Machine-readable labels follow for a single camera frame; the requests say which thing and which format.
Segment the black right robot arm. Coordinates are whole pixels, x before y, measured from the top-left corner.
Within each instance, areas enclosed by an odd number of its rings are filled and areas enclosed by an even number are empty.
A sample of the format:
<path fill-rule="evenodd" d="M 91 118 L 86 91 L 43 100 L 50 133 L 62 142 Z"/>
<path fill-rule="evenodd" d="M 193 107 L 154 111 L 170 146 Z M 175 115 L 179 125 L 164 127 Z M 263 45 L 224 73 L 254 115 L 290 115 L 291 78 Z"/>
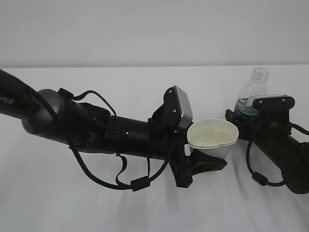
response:
<path fill-rule="evenodd" d="M 260 112 L 256 116 L 239 115 L 229 109 L 228 122 L 239 130 L 239 139 L 248 141 L 245 160 L 252 179 L 261 186 L 286 186 L 295 194 L 309 192 L 309 144 L 292 137 L 292 129 L 308 135 L 301 126 L 291 123 L 289 112 Z M 251 166 L 252 145 L 256 145 L 279 168 L 280 182 L 270 182 Z"/>

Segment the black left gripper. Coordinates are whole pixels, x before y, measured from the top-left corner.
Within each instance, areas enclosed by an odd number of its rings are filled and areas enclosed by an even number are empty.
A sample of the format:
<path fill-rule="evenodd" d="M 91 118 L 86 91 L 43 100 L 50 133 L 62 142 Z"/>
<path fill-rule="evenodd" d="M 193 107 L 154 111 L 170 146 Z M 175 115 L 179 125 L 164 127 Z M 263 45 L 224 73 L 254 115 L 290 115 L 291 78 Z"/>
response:
<path fill-rule="evenodd" d="M 222 158 L 213 157 L 194 149 L 187 159 L 184 146 L 187 144 L 186 129 L 168 126 L 149 125 L 150 151 L 149 158 L 163 160 L 162 166 L 149 181 L 157 179 L 167 166 L 172 170 L 176 186 L 188 188 L 192 176 L 206 172 L 220 171 L 227 162 Z"/>

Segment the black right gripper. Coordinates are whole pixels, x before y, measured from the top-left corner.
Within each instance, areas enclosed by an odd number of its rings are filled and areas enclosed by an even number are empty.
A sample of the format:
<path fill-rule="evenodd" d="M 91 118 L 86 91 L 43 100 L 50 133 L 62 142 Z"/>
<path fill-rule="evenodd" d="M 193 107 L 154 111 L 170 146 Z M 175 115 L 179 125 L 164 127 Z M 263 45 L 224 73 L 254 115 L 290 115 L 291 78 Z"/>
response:
<path fill-rule="evenodd" d="M 239 139 L 251 140 L 266 155 L 282 155 L 293 149 L 288 111 L 249 116 L 227 109 L 225 118 L 238 128 Z"/>

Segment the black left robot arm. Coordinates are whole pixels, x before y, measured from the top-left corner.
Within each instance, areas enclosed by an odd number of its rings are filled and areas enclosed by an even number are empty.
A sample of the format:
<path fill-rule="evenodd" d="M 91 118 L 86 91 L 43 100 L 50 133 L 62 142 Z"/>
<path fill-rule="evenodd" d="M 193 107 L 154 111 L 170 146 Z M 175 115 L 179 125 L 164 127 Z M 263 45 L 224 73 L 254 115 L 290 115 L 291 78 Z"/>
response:
<path fill-rule="evenodd" d="M 193 116 L 188 97 L 179 87 L 166 90 L 163 104 L 147 121 L 120 117 L 107 109 L 83 102 L 78 96 L 61 88 L 58 91 L 35 91 L 17 77 L 0 72 L 0 112 L 21 120 L 25 131 L 69 146 L 81 169 L 95 183 L 109 189 L 137 191 L 150 186 L 167 166 L 176 185 L 187 188 L 196 174 L 218 171 L 226 166 L 216 158 L 193 149 L 187 156 L 187 132 Z M 126 168 L 126 155 L 163 160 L 154 175 L 146 175 L 125 184 L 114 184 L 94 176 L 84 163 L 81 153 L 115 154 Z"/>

